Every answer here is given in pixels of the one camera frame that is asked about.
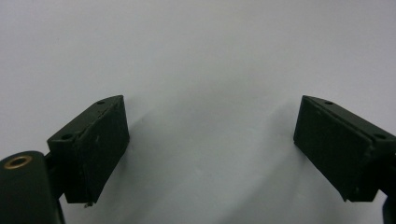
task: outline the white surface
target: white surface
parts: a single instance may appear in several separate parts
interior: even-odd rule
[[[303,94],[396,133],[396,2],[1,1],[0,157],[123,94],[132,144],[67,223],[381,223],[294,146]]]

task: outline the black object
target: black object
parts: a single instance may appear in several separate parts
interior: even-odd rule
[[[59,197],[93,204],[129,143],[122,96],[91,105],[49,140],[50,153],[0,161],[0,223],[64,223]]]
[[[396,200],[396,137],[333,102],[303,96],[295,145],[344,200],[371,202],[379,189]],[[396,223],[394,203],[385,223]]]

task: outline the screw hole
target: screw hole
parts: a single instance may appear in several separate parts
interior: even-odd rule
[[[64,136],[62,136],[62,140],[67,140],[67,139],[69,139],[71,137],[73,137],[73,134],[68,133],[68,134],[65,134]]]
[[[375,133],[374,136],[377,137],[377,138],[380,138],[380,139],[387,139],[387,137],[384,134],[381,134],[381,133]]]
[[[26,165],[27,163],[29,163],[33,158],[31,156],[19,156],[16,158],[13,158],[11,160],[9,160],[5,165],[4,168],[8,169],[8,170],[13,170],[13,169],[17,169],[20,168],[24,165]]]

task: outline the brass ring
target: brass ring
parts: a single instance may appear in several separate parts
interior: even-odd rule
[[[19,157],[14,157],[11,160],[7,161],[6,164],[4,165],[4,168],[8,170],[13,170],[20,168],[27,163],[29,163],[33,158],[31,156],[19,156]]]

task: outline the gray surface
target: gray surface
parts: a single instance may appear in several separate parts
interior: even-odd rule
[[[1,158],[123,94],[132,144],[67,223],[381,223],[292,142],[301,96],[396,133],[394,1],[1,1]]]

